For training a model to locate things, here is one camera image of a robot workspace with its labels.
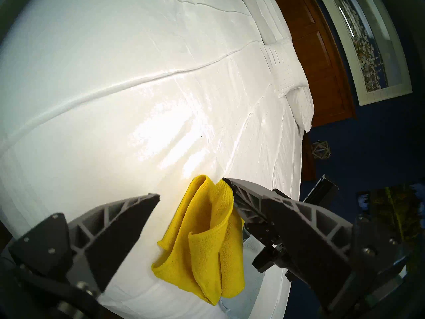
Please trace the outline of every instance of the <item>blue wall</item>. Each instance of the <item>blue wall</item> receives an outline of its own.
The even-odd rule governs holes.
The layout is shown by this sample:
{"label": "blue wall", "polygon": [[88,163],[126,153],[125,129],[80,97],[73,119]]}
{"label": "blue wall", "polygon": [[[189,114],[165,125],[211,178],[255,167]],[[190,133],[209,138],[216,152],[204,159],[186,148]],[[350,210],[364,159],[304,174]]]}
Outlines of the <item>blue wall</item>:
{"label": "blue wall", "polygon": [[[312,142],[330,144],[330,158],[315,161],[317,177],[325,173],[338,185],[331,210],[350,222],[358,214],[357,192],[425,177],[425,79],[410,34],[397,12],[389,13],[404,49],[413,93],[362,107],[353,93],[357,119],[316,127],[309,133]],[[314,184],[302,183],[300,199]],[[317,318],[319,306],[309,287],[294,281],[285,319]]]}

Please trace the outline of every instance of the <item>microfiber cloth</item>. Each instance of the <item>microfiber cloth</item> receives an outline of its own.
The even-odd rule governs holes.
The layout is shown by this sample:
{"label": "microfiber cloth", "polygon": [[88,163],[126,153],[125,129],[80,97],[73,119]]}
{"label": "microfiber cloth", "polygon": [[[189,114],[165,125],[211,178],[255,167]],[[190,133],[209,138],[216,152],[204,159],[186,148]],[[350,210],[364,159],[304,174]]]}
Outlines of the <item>microfiber cloth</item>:
{"label": "microfiber cloth", "polygon": [[153,273],[212,305],[245,288],[242,219],[223,180],[196,177],[158,245],[165,253]]}

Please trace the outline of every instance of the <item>metal geometric ornament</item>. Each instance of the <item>metal geometric ornament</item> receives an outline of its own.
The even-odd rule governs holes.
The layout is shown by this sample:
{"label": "metal geometric ornament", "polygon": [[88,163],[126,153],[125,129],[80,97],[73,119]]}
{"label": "metal geometric ornament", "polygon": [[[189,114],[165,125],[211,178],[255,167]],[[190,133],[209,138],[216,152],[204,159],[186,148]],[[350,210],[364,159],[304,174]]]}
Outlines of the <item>metal geometric ornament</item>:
{"label": "metal geometric ornament", "polygon": [[311,145],[311,152],[316,159],[326,160],[331,156],[331,148],[327,141],[317,141]]}

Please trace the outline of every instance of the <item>mattress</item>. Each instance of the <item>mattress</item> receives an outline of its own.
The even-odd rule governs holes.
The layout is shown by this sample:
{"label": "mattress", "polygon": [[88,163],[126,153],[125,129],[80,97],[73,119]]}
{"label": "mattress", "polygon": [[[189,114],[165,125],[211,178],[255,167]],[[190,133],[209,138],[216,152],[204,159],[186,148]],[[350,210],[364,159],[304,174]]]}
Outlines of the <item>mattress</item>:
{"label": "mattress", "polygon": [[[161,201],[99,301],[123,318],[221,318],[150,265],[190,181],[299,197],[303,131],[241,0],[32,0],[0,51],[0,219],[19,237],[147,193]],[[282,318],[273,267],[252,316]]]}

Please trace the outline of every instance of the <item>white comforter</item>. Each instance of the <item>white comforter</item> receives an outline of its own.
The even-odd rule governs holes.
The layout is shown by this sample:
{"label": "white comforter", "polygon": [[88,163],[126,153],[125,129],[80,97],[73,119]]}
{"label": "white comforter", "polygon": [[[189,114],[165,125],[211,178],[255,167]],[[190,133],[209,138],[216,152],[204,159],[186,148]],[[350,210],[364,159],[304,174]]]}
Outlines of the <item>white comforter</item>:
{"label": "white comforter", "polygon": [[[298,199],[303,131],[263,45],[242,0],[32,0],[0,52],[2,222],[18,237],[54,212],[159,193],[101,302],[124,318],[224,317],[150,265],[199,174]],[[252,317],[282,318],[289,286],[268,270]]]}

